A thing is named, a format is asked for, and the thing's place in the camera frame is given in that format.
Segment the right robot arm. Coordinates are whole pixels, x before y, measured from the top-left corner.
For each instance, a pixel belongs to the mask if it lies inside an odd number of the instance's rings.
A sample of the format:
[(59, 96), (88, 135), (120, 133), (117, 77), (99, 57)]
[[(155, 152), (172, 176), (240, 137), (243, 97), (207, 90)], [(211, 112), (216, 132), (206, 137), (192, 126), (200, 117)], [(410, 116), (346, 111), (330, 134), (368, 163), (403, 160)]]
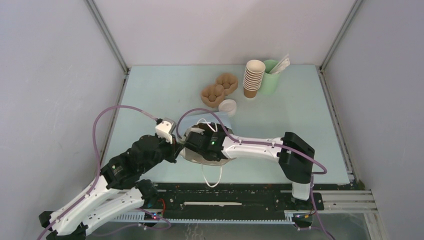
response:
[(237, 136), (231, 128), (192, 126), (180, 137), (180, 154), (193, 163), (223, 166), (238, 158), (268, 160), (278, 163), (291, 181), (291, 204), (304, 209), (311, 202), (312, 159), (315, 149), (293, 132), (283, 137), (249, 138)]

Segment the white paper bag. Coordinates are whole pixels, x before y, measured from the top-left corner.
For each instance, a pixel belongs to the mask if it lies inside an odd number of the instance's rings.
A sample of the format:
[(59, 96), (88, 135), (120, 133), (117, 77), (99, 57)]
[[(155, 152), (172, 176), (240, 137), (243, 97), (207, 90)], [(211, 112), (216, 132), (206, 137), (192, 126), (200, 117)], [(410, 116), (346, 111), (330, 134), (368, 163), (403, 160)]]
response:
[[(211, 114), (215, 121), (198, 117), (196, 124), (187, 128), (184, 134), (177, 134), (181, 150), (179, 155), (185, 160), (201, 165), (201, 173), (205, 184), (210, 188), (217, 187), (222, 180), (223, 166), (233, 159), (224, 154), (224, 141), (232, 129), (221, 123), (217, 113)], [(216, 183), (210, 183), (205, 175), (204, 166), (219, 167)]]

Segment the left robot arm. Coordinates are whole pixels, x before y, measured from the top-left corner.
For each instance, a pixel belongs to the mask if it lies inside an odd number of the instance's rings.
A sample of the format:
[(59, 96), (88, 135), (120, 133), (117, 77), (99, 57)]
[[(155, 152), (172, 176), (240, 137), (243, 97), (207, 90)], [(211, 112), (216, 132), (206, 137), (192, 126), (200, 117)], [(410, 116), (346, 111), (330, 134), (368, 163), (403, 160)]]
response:
[(144, 135), (111, 158), (89, 186), (57, 211), (39, 215), (48, 240), (84, 240), (100, 226), (136, 208), (153, 208), (159, 193), (141, 176), (166, 160), (175, 163), (180, 146), (174, 135)]

